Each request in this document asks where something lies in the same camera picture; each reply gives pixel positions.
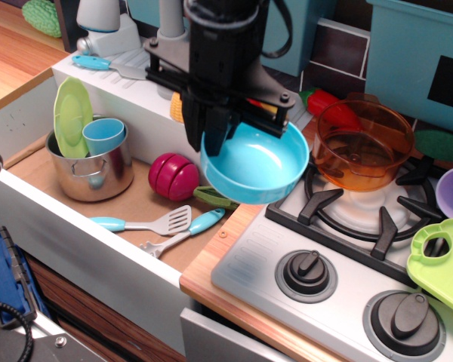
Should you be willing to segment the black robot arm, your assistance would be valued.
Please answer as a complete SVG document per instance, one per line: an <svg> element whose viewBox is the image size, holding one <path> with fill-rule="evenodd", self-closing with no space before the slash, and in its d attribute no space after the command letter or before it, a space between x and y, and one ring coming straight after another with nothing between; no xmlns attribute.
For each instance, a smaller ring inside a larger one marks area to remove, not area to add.
<svg viewBox="0 0 453 362"><path fill-rule="evenodd" d="M294 99L261 64L268 1L185 1L188 44L158 38L146 79L180 94L189 144L210 157L220 154L246 123L280 138Z"/></svg>

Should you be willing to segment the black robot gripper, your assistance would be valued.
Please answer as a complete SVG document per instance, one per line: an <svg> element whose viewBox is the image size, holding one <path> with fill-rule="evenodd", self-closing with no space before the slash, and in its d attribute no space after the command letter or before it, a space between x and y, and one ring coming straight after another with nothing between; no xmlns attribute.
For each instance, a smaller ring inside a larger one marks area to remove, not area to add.
<svg viewBox="0 0 453 362"><path fill-rule="evenodd" d="M267 17L219 23L190 18L187 44L144 44L150 55L147 79L180 94L188 143L200 150L202 134L208 156L218 156L239 122L280 137L294 105L263 68L260 53Z"/></svg>

